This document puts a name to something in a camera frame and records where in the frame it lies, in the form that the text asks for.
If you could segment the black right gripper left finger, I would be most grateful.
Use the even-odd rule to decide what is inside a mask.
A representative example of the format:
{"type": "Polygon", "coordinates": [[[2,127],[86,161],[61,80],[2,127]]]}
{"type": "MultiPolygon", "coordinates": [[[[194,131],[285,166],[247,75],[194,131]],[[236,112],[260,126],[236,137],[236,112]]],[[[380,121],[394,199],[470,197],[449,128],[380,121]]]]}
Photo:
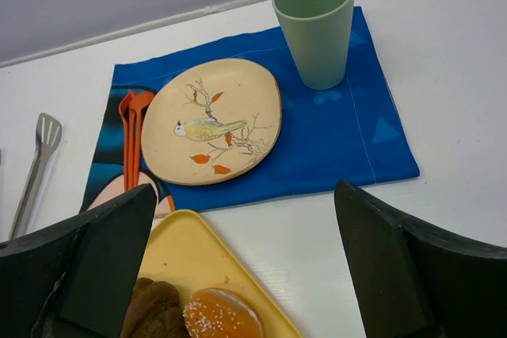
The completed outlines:
{"type": "Polygon", "coordinates": [[[118,337],[157,197],[140,185],[1,244],[3,337],[118,337]]]}

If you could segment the silver metal tongs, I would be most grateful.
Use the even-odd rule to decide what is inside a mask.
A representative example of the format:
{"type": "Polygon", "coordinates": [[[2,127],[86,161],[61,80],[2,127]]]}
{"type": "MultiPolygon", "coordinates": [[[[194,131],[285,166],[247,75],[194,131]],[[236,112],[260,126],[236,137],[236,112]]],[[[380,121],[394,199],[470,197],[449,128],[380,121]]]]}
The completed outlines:
{"type": "Polygon", "coordinates": [[[27,232],[45,169],[59,146],[62,133],[63,126],[56,118],[45,112],[39,114],[36,123],[34,157],[10,230],[10,240],[23,236],[27,232]]]}

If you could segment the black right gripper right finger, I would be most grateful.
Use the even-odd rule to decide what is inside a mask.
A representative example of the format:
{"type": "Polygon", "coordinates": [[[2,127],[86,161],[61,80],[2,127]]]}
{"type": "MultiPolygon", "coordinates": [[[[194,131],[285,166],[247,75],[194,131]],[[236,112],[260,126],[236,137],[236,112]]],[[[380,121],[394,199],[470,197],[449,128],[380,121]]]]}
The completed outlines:
{"type": "Polygon", "coordinates": [[[368,337],[504,337],[506,249],[400,211],[347,181],[337,224],[368,337]]]}

